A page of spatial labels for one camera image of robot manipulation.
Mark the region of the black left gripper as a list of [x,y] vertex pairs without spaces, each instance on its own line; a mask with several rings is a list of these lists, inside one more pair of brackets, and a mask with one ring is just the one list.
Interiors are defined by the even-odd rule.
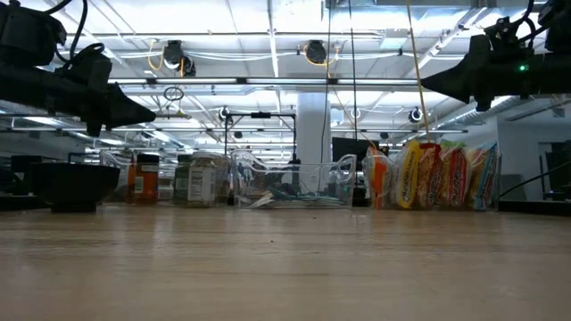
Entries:
[[147,124],[156,114],[129,99],[116,83],[96,89],[85,84],[66,81],[66,113],[79,117],[87,125],[90,136],[100,136],[103,124],[111,119],[109,129]]

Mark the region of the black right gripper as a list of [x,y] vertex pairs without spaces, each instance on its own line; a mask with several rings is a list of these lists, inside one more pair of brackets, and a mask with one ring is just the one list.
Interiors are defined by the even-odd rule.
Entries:
[[514,34],[472,36],[469,50],[447,70],[422,78],[422,87],[463,103],[476,100],[476,111],[489,111],[497,95],[517,95],[534,51]]

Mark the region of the black lid spice jar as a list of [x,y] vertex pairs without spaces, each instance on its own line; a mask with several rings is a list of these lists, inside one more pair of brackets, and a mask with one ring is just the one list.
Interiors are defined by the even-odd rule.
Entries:
[[158,201],[158,155],[140,153],[132,159],[128,171],[129,201],[137,204],[154,204]]

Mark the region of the green lid glass jar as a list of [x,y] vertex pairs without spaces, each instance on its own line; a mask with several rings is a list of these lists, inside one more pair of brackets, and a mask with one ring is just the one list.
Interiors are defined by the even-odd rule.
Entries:
[[187,190],[189,178],[189,165],[192,156],[189,154],[180,154],[178,156],[178,165],[174,176],[173,202],[177,205],[186,206]]

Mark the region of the lime chili shrimp ramen packet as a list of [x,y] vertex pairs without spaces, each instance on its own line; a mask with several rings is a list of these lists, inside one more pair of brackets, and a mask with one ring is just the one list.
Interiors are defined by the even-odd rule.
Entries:
[[440,156],[443,162],[443,178],[439,203],[446,207],[464,204],[470,179],[470,165],[462,142],[442,140]]

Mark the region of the red ramen noodle packet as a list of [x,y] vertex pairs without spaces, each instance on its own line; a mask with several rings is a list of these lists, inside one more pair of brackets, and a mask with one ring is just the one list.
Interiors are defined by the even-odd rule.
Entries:
[[433,207],[442,183],[443,161],[439,144],[421,144],[415,203],[420,209]]

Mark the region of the blue ramen noodle packet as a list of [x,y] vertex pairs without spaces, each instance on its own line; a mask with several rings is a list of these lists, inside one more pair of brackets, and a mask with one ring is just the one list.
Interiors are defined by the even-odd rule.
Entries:
[[482,144],[468,151],[471,178],[468,188],[468,206],[474,210],[486,210],[492,203],[493,188],[499,160],[496,141]]

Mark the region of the yellow ramen noodle packet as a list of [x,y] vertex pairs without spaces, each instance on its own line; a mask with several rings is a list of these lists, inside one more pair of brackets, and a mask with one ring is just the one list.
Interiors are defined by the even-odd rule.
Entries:
[[421,156],[420,144],[417,140],[407,142],[397,154],[397,177],[395,199],[399,207],[408,209],[412,206],[416,195],[418,181],[418,164]]

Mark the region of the teal plastic spoon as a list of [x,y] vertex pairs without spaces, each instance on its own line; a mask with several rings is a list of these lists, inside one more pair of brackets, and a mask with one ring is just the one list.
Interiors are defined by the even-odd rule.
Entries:
[[291,183],[280,183],[271,185],[268,188],[272,198],[277,201],[291,201],[302,196],[302,189],[298,185]]

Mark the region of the red bowl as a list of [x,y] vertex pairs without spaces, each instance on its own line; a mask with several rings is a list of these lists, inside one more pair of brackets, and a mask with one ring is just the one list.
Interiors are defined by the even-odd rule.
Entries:
[[53,213],[91,213],[115,190],[120,169],[45,162],[31,164],[28,175],[30,190]]

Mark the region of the black background monitor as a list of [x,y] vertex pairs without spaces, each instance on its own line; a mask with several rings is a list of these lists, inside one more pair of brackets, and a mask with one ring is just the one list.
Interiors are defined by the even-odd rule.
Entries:
[[367,155],[368,148],[372,145],[378,147],[379,142],[356,140],[354,138],[333,137],[332,160],[339,161],[345,155],[354,154],[357,156],[357,161],[362,161]]

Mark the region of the black office chair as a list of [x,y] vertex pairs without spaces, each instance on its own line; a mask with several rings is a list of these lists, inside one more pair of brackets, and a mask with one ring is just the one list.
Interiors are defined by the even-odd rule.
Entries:
[[544,145],[540,153],[543,199],[571,201],[571,140]]

